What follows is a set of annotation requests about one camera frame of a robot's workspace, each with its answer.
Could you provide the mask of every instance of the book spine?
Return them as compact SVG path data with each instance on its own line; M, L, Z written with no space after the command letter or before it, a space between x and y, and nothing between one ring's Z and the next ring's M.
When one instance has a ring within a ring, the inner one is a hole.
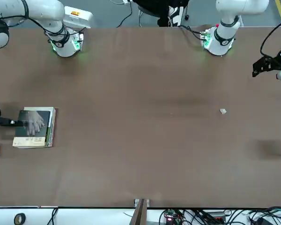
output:
M50 133L50 139L49 139L48 147L52 147L53 146L55 115L56 115L56 110L54 109L53 110L53 115L52 115L52 125L51 125L51 133Z

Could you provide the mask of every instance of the gray floor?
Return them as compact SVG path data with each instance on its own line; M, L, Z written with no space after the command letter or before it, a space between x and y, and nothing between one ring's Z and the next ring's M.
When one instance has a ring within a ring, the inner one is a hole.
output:
M115 5L109 0L60 0L65 6L90 11L94 14L98 27L112 28L119 25L123 18L130 13L129 5ZM138 9L136 3L132 3L133 14L124 21L122 26L138 26ZM215 0L190 0L188 21L184 25L200 26L202 24L216 24L220 16L215 9ZM276 26L281 22L275 1L270 0L267 10L261 15L242 16L244 26ZM157 26L157 18L143 15L141 18L143 26ZM24 27L34 24L26 22Z

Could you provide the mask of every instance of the brown table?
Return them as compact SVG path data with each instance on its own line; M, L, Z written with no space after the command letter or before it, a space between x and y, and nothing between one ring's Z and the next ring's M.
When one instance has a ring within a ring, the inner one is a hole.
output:
M251 77L270 29L240 29L224 57L180 29L90 30L69 59L41 30L12 29L2 115L54 106L58 117L50 149L13 148L0 127L0 206L281 205L281 81ZM265 52L280 49L281 29Z

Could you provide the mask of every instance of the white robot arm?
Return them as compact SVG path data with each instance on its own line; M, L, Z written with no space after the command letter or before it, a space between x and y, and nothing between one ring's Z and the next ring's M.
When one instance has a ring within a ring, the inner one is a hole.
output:
M0 48L8 44L9 27L30 19L44 29L59 56L72 56L81 50L83 34L65 26L64 17L65 7L58 0L0 0Z
M281 50L278 52L276 57L271 57L262 52L262 46L260 49L260 53L263 55L263 57L261 57L259 60L257 60L253 64L252 76L256 77L258 74L260 74L262 72L278 70L279 72L276 74L276 78L277 78L277 80L281 80Z
M218 27L212 27L201 38L202 45L213 55L224 55L232 47L234 36L240 27L240 15L263 13L269 0L216 0L216 9L221 15Z

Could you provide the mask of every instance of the stack of books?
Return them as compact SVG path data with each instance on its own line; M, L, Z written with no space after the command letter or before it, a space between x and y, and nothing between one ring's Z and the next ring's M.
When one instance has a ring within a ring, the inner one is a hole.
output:
M25 107L18 120L23 127L16 127L13 146L17 148L46 148L53 146L54 107Z

